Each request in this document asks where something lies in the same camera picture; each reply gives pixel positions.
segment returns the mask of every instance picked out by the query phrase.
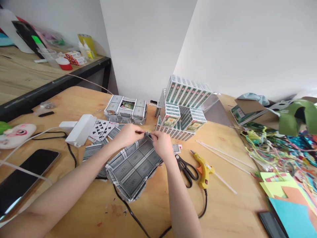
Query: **hand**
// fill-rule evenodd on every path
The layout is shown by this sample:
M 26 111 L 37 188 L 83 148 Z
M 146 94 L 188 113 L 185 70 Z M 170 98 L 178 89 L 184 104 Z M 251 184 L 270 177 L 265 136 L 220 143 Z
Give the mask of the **hand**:
M 145 131 L 141 127 L 134 124 L 126 124 L 110 143 L 117 149 L 121 149 L 142 139 L 144 133 Z
M 151 136 L 153 138 L 154 149 L 166 166 L 177 166 L 170 135 L 160 131 L 153 131 L 151 132 Z

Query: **smartphone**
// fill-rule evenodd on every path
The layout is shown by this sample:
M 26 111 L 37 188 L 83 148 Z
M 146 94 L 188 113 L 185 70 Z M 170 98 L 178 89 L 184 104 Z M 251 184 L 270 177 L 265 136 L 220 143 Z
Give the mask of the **smartphone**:
M 52 150 L 35 151 L 20 167 L 38 175 L 43 175 L 58 158 L 59 153 Z M 14 210 L 23 198 L 41 180 L 20 170 L 15 170 L 0 183 L 0 221 L 3 221 Z

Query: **yellow glue gun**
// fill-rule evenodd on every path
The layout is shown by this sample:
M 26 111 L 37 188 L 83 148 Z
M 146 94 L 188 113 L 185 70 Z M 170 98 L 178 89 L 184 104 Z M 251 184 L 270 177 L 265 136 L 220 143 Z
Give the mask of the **yellow glue gun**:
M 192 151 L 194 154 L 195 160 L 197 160 L 200 164 L 200 167 L 197 168 L 197 170 L 202 174 L 201 179 L 199 181 L 199 186 L 202 189 L 207 189 L 208 187 L 208 180 L 209 180 L 209 174 L 213 174 L 215 172 L 215 169 L 209 165 L 209 163 L 201 158 L 196 152 Z

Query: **scissors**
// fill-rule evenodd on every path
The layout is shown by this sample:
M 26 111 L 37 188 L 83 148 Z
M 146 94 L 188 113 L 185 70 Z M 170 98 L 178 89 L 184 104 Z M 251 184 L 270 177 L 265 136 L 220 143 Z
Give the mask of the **scissors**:
M 187 186 L 186 184 L 186 187 L 187 188 L 191 188 L 192 185 L 193 185 L 193 182 L 192 182 L 192 179 L 197 181 L 198 180 L 198 172 L 197 170 L 195 169 L 195 167 L 189 163 L 187 163 L 186 161 L 184 161 L 179 155 L 175 155 L 176 157 L 176 160 L 177 160 L 177 163 L 178 163 L 178 168 L 179 168 L 179 171 L 180 172 L 184 172 L 186 178 L 187 178 L 187 181 L 189 182 L 189 186 Z M 196 176 L 193 175 L 193 173 L 190 171 L 190 169 L 188 168 L 191 167 L 195 173 L 196 173 Z

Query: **yellow paper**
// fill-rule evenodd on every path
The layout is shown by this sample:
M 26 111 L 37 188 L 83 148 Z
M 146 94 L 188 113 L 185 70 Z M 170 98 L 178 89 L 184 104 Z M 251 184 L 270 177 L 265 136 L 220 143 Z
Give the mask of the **yellow paper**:
M 261 182 L 261 186 L 263 187 L 264 191 L 266 194 L 271 197 L 275 198 L 274 196 L 279 196 L 279 197 L 287 197 L 286 194 L 284 193 L 282 186 L 285 187 L 293 187 L 293 188 L 298 188 L 301 192 L 301 194 L 304 196 L 305 200 L 308 202 L 309 207 L 315 212 L 315 205 L 307 195 L 307 193 L 297 185 L 296 181 L 286 181 L 286 182 Z
M 264 182 L 283 182 L 283 181 L 294 181 L 290 173 L 281 172 L 280 176 L 284 179 L 282 180 L 277 173 L 274 172 L 260 172 L 261 177 Z

